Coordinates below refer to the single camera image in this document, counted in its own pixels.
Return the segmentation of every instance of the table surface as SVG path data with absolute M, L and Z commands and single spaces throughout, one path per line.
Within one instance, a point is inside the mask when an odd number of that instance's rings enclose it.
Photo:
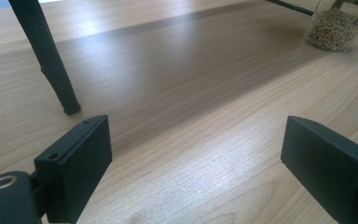
M 315 49 L 310 17 L 263 1 L 97 2 L 42 5 L 72 117 L 0 8 L 0 174 L 106 114 L 113 163 L 78 223 L 335 223 L 280 153 L 289 115 L 358 143 L 358 39 Z

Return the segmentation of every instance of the container filled with pellets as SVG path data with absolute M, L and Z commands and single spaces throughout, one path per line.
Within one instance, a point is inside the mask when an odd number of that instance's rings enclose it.
M 345 51 L 358 36 L 358 1 L 321 0 L 305 41 L 318 49 Z

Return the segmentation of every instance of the wood grain pattern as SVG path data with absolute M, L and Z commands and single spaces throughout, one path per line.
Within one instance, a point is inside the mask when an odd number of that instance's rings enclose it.
M 280 152 L 289 115 L 358 143 L 358 40 L 314 49 L 310 17 L 266 2 L 42 6 L 83 109 L 63 114 L 0 9 L 0 173 L 107 114 L 113 163 L 79 223 L 335 223 Z

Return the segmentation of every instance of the beans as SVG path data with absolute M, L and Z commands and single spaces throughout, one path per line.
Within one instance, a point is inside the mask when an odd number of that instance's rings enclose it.
M 344 51 L 358 34 L 358 16 L 332 8 L 315 13 L 305 40 L 319 49 Z

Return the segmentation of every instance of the glass jar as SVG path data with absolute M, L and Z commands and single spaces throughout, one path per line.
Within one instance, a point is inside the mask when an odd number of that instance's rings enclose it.
M 305 41 L 318 49 L 345 51 L 358 36 L 358 0 L 321 0 Z

